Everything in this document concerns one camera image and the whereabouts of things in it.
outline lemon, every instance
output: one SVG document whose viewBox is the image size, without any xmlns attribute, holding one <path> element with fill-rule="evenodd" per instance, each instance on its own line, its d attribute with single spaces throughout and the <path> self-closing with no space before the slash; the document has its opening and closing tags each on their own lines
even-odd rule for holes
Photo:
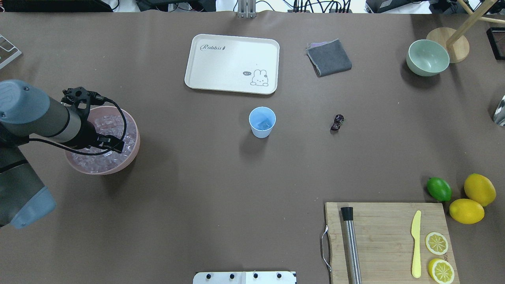
<svg viewBox="0 0 505 284">
<path fill-rule="evenodd" d="M 471 199 L 457 199 L 449 205 L 449 214 L 463 224 L 474 224 L 484 218 L 484 208 Z"/>
<path fill-rule="evenodd" d="M 491 181 L 477 173 L 469 175 L 465 180 L 465 193 L 482 206 L 487 206 L 496 198 L 496 190 Z"/>
<path fill-rule="evenodd" d="M 439 284 L 450 284 L 454 281 L 454 269 L 447 261 L 434 258 L 428 263 L 431 278 Z"/>
<path fill-rule="evenodd" d="M 426 183 L 428 192 L 438 201 L 449 201 L 452 196 L 452 190 L 450 189 L 447 181 L 439 178 L 432 177 Z"/>
<path fill-rule="evenodd" d="M 447 239 L 438 232 L 431 232 L 425 238 L 426 247 L 436 255 L 443 255 L 449 249 Z"/>
</svg>

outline stainless steel muddler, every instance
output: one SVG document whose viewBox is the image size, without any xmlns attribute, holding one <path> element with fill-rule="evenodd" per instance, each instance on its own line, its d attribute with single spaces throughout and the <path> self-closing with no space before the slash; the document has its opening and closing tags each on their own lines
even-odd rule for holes
<svg viewBox="0 0 505 284">
<path fill-rule="evenodd" d="M 362 284 L 358 249 L 356 248 L 356 236 L 354 233 L 352 207 L 342 207 L 340 210 L 342 211 L 342 218 L 345 222 L 345 233 L 347 235 L 347 259 L 349 261 L 351 283 Z"/>
</svg>

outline gray cloth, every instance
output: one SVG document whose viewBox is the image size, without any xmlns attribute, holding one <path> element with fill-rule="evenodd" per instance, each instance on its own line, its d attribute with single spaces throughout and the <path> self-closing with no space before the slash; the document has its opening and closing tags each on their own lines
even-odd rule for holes
<svg viewBox="0 0 505 284">
<path fill-rule="evenodd" d="M 339 39 L 330 42 L 311 43 L 307 55 L 316 66 L 319 76 L 343 72 L 352 68 L 352 63 L 345 53 Z"/>
</svg>

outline black cap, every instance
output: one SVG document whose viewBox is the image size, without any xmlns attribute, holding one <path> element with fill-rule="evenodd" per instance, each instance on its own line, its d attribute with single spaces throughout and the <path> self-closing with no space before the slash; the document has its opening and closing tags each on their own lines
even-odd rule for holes
<svg viewBox="0 0 505 284">
<path fill-rule="evenodd" d="M 352 221 L 352 207 L 342 207 L 342 218 L 344 221 Z"/>
</svg>

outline white tray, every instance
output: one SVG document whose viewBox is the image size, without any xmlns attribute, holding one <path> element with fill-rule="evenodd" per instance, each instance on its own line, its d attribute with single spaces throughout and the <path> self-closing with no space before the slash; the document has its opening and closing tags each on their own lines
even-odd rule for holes
<svg viewBox="0 0 505 284">
<path fill-rule="evenodd" d="M 0 69 L 20 55 L 21 50 L 0 34 Z"/>
<path fill-rule="evenodd" d="M 271 94 L 278 71 L 279 43 L 273 39 L 199 34 L 184 82 L 194 89 Z"/>
</svg>

